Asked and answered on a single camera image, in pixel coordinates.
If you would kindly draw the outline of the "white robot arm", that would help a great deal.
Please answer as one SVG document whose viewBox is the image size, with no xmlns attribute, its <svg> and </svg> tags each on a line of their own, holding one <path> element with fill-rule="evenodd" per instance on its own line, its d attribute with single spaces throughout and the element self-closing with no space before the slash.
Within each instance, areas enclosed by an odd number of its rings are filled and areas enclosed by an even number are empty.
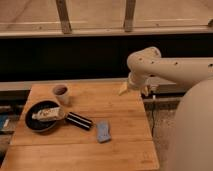
<svg viewBox="0 0 213 171">
<path fill-rule="evenodd" d="M 151 46 L 131 53 L 127 66 L 122 94 L 147 95 L 152 75 L 187 89 L 176 110 L 165 171 L 213 171 L 213 57 L 164 58 Z"/>
</svg>

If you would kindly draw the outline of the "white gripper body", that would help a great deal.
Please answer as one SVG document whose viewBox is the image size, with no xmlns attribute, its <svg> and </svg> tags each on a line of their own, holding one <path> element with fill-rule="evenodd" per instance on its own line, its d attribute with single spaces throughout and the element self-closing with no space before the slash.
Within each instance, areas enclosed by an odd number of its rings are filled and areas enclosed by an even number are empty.
<svg viewBox="0 0 213 171">
<path fill-rule="evenodd" d="M 147 86 L 146 85 L 147 79 L 148 79 L 147 75 L 137 75 L 134 73 L 130 73 L 127 79 L 128 88 L 132 90 L 141 91 L 142 87 Z"/>
</svg>

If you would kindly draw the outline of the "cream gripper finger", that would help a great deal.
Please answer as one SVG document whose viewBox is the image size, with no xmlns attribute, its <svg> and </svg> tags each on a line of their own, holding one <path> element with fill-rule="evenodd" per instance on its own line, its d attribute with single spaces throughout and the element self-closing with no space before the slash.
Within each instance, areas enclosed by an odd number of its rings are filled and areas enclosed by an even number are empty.
<svg viewBox="0 0 213 171">
<path fill-rule="evenodd" d="M 145 97 L 147 97 L 147 96 L 149 95 L 148 87 L 147 87 L 147 86 L 142 87 L 141 93 L 142 93 Z"/>
<path fill-rule="evenodd" d="M 127 82 L 124 82 L 122 86 L 120 87 L 119 95 L 123 95 L 126 92 L 128 92 L 128 84 Z"/>
</svg>

